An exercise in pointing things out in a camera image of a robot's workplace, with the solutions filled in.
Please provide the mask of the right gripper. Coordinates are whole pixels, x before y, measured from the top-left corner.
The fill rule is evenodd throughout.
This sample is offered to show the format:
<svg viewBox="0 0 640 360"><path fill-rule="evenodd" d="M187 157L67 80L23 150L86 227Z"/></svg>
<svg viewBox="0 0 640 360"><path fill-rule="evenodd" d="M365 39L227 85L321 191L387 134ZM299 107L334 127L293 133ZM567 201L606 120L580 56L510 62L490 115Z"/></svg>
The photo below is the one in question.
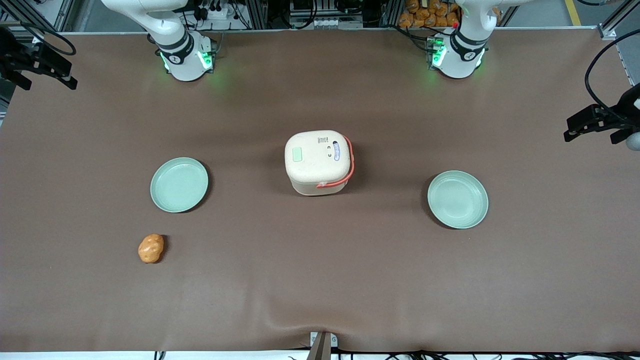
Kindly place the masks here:
<svg viewBox="0 0 640 360"><path fill-rule="evenodd" d="M25 69L11 69L12 64L20 66L32 66L33 64L33 73L50 76L71 89L71 91L77 89L78 80L71 75L72 64L70 61L45 44L34 44L29 53L27 45L18 41L7 28L1 27L1 78L11 82L18 88L29 91L32 81L22 74Z"/></svg>

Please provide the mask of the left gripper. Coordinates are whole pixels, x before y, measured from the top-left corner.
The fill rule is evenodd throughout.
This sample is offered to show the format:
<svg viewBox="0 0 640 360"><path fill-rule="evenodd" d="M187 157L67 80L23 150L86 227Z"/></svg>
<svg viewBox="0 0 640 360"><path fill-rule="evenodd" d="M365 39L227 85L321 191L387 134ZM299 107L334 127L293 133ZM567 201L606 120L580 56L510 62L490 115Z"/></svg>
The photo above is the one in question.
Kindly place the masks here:
<svg viewBox="0 0 640 360"><path fill-rule="evenodd" d="M571 142L581 135L615 129L610 135L612 145L624 142L631 151L640 150L640 84L624 92L614 107L616 119L603 107L592 104L576 112L566 120L567 130L563 133L565 142Z"/></svg>

